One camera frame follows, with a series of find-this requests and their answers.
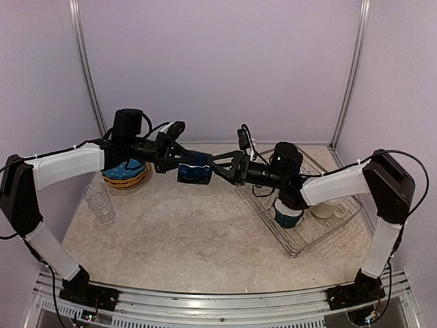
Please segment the dark blue mug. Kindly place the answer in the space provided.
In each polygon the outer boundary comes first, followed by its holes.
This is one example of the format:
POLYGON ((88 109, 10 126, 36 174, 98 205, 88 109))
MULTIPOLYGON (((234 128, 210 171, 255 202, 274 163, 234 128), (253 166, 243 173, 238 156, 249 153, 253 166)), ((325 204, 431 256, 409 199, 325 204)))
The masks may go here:
POLYGON ((207 154, 194 152, 192 163, 178 165, 177 181, 184 184, 208 185, 212 178, 212 168, 208 165, 207 154))

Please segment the yellow dotted plate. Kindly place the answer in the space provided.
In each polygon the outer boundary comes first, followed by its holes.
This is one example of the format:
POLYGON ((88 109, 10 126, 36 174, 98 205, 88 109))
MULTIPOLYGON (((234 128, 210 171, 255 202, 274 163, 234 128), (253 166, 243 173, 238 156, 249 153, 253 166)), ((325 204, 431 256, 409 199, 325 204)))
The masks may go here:
POLYGON ((142 182, 149 180, 152 177, 152 169, 149 166, 145 166, 145 170, 135 178, 129 178, 127 180, 110 180, 103 177, 103 180, 115 189, 125 190, 131 189, 142 182))
POLYGON ((151 167, 149 163, 140 164, 133 161, 128 163, 122 162, 117 167, 101 171, 103 179, 112 185, 126 185, 146 178, 150 173, 151 167))

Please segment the blue dotted plate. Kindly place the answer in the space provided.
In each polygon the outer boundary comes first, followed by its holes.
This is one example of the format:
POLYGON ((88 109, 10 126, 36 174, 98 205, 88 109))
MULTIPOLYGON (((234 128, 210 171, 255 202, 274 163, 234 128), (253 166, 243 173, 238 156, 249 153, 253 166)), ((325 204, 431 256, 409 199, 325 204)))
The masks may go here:
POLYGON ((145 170, 145 163, 134 159, 122 162, 117 167, 102 171, 102 176, 110 180, 127 180, 135 178, 145 170))

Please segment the teal white bowl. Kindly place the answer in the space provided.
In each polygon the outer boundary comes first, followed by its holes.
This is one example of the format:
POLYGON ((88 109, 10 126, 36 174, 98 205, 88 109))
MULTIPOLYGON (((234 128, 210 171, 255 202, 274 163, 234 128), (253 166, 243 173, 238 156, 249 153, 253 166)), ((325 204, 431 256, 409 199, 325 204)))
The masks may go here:
POLYGON ((295 228, 303 218, 304 210, 292 210, 280 199, 274 202, 274 219, 285 229, 295 228))

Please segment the clear glass front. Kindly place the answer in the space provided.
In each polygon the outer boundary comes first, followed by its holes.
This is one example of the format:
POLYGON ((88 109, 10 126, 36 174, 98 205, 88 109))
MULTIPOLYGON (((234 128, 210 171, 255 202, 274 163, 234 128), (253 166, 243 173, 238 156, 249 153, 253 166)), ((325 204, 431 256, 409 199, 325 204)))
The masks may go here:
POLYGON ((97 215, 103 215, 110 211, 110 197, 101 182, 92 182, 87 185, 83 190, 83 199, 89 209, 97 215))

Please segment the clear glass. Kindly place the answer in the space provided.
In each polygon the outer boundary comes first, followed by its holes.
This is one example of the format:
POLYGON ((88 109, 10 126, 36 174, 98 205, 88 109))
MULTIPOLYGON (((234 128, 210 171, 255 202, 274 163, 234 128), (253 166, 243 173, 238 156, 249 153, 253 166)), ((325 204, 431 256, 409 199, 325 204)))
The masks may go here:
POLYGON ((83 199, 89 209, 97 215, 103 215, 110 211, 110 197, 101 182, 92 182, 87 185, 83 190, 83 199))
POLYGON ((110 224, 115 220, 116 214, 110 198, 99 198, 93 201, 89 207, 100 223, 110 224))

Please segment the white mug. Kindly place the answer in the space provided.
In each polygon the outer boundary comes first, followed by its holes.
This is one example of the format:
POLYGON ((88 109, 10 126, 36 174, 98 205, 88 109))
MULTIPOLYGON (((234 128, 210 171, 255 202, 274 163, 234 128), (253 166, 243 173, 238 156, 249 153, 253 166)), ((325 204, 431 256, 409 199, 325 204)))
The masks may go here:
POLYGON ((319 219, 330 219, 332 217, 342 219, 345 217, 347 210, 343 198, 325 201, 310 208, 312 214, 319 219))

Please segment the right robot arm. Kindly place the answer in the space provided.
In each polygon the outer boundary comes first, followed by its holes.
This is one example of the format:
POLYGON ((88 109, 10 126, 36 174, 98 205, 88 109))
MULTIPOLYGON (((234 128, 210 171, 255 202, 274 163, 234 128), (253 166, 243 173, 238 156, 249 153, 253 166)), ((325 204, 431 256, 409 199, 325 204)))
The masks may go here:
POLYGON ((309 208, 353 195, 372 196, 378 223, 371 246, 354 282, 328 289, 328 301, 334 310, 385 296, 380 276, 399 247, 407 219, 416 209, 412 205, 414 178, 393 158, 394 154, 396 150, 379 149, 365 160, 340 169, 304 175, 300 172, 303 155, 294 144, 283 141, 275 145, 267 163, 254 162, 238 150, 208 155, 207 164, 233 185, 247 182, 278 191, 274 219, 282 228, 295 227, 309 208))

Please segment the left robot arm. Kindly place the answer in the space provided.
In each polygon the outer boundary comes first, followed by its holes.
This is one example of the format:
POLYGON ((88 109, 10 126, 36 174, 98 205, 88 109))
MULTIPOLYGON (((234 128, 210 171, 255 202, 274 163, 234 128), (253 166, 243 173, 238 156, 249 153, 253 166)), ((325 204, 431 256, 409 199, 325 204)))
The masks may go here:
POLYGON ((112 169, 131 159, 153 164, 158 173, 195 162, 196 156, 176 141, 185 129, 183 122, 168 125, 149 140, 140 135, 142 123, 148 121, 141 110, 119 109, 113 127, 103 138, 40 156, 12 155, 1 169, 1 211, 15 233, 62 277, 69 293, 82 304, 91 303, 96 290, 89 284, 87 271, 45 226, 37 194, 58 182, 112 169))

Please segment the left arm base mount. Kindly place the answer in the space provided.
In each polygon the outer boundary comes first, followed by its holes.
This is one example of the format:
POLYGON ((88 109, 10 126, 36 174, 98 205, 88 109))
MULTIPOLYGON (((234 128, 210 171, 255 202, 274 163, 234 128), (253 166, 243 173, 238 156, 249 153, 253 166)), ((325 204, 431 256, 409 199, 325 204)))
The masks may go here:
POLYGON ((59 297, 97 310, 114 312, 120 291, 84 282, 62 281, 59 297))

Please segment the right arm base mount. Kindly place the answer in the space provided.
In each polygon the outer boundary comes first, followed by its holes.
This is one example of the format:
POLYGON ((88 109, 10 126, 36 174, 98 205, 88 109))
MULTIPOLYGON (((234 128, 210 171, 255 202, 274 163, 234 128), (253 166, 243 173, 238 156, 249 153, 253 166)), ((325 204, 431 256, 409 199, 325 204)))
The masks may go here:
POLYGON ((359 269, 351 284, 329 288, 326 296, 330 310, 340 310, 381 300, 386 293, 379 277, 372 278, 359 269))

